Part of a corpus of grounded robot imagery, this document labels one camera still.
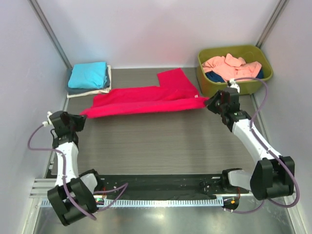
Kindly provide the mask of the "red t shirt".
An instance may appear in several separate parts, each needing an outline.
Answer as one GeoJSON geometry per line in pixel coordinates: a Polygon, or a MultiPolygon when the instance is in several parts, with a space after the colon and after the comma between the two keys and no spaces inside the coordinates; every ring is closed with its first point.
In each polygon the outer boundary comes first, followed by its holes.
{"type": "Polygon", "coordinates": [[[177,68],[157,74],[159,86],[113,89],[96,95],[80,114],[88,118],[144,113],[177,112],[205,107],[207,97],[177,68]]]}

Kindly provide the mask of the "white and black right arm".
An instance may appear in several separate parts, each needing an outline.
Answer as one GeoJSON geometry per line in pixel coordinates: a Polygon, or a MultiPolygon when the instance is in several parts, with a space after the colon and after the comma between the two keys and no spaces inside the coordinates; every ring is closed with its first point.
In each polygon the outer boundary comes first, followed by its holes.
{"type": "Polygon", "coordinates": [[[294,160],[283,157],[252,125],[252,118],[240,109],[239,93],[236,88],[219,90],[205,101],[208,110],[221,116],[222,122],[245,146],[253,158],[253,173],[242,169],[228,172],[229,184],[253,193],[257,200],[293,195],[299,192],[294,178],[294,160]]]}

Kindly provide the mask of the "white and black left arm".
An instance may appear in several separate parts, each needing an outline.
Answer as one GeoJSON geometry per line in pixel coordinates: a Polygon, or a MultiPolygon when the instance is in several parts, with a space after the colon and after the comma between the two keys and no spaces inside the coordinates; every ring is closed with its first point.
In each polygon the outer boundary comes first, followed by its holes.
{"type": "Polygon", "coordinates": [[[98,173],[88,170],[78,173],[78,132],[86,122],[86,116],[65,111],[47,114],[48,123],[54,128],[52,149],[58,157],[58,175],[55,187],[47,192],[47,198],[57,217],[68,226],[84,217],[94,219],[98,208],[93,192],[102,183],[98,173]]]}

